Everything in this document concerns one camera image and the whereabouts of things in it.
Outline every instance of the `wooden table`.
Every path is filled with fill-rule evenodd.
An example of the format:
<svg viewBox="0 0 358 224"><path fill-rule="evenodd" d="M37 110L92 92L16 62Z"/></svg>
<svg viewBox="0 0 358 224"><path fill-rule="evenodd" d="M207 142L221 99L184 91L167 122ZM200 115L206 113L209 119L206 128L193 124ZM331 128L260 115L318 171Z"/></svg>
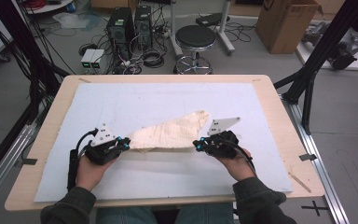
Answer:
<svg viewBox="0 0 358 224"><path fill-rule="evenodd" d="M51 109L40 129L28 158L37 159L36 165L24 165L7 197L5 208L8 211L39 210L50 203L34 203L43 169L62 125L76 88L80 83L252 83L259 103L264 111L283 164L289 174L293 192L288 198L320 197L324 187L310 161L302 161L298 156L306 154L296 130L284 109L281 99L271 80L262 75L138 75L138 76L69 76L54 100ZM181 203L233 202L234 196L209 196L164 199L109 200L100 201L95 206L163 205Z"/></svg>

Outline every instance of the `black stool seat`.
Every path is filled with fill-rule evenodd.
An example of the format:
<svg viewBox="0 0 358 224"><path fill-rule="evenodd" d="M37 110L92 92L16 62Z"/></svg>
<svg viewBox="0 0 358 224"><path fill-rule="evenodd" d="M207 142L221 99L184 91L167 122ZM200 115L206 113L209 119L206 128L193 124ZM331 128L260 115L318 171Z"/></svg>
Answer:
<svg viewBox="0 0 358 224"><path fill-rule="evenodd" d="M176 42L180 47L203 49L215 41L214 31L200 25L188 25L176 32Z"/></svg>

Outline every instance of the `white paper sheet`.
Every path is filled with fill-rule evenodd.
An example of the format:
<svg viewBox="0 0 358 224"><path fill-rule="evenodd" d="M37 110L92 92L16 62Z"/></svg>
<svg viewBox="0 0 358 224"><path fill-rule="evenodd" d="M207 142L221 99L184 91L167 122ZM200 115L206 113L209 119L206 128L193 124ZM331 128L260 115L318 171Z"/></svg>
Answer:
<svg viewBox="0 0 358 224"><path fill-rule="evenodd" d="M292 191L252 84L87 83L77 88L34 201L55 202L65 195L69 151L84 133L106 123L114 135L125 137L197 110L210 114L199 137L207 136L212 119L240 117L230 130L239 145L252 152L259 178L277 191ZM234 183L219 161L194 148L145 154L126 151L93 193L105 200L229 195Z"/></svg>

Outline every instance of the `person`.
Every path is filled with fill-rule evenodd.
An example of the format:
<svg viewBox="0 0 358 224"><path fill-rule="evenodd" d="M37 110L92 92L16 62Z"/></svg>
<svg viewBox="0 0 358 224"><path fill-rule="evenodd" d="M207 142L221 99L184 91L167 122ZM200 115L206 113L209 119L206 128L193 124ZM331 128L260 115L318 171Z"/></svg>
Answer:
<svg viewBox="0 0 358 224"><path fill-rule="evenodd" d="M291 217L288 217L279 207L279 204L285 202L286 196L281 193L269 189L260 181L250 168L248 162L243 156L234 159L217 158L228 170L229 174L238 182L233 185L235 198L237 201L238 216L241 224L256 223L296 223ZM114 161L101 166L92 163L86 156L80 159L76 186L72 188L64 198L54 205L43 208L40 219L42 224L81 224L90 222L90 212L96 201L91 190L98 185L103 178L103 174ZM193 204L185 205L181 208L176 223L200 223L192 220L192 215L202 214L198 209L211 209L209 212L215 217L229 216L232 221L232 203L221 204ZM142 217L141 219L123 220L123 213L126 217L134 218L133 214ZM118 222L113 221L112 217L121 216ZM116 209L99 209L97 211L97 223L157 223L153 217L150 207L129 207ZM222 219L213 219L214 223L224 223Z"/></svg>

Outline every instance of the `jeans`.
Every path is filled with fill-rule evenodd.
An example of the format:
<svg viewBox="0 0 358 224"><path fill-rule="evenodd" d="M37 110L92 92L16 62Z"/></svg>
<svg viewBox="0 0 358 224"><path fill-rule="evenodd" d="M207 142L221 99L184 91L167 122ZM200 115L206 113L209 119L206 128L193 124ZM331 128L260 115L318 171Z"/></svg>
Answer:
<svg viewBox="0 0 358 224"><path fill-rule="evenodd" d="M182 205L175 224L233 224L232 203ZM113 207L97 210L97 224L157 224L151 207Z"/></svg>

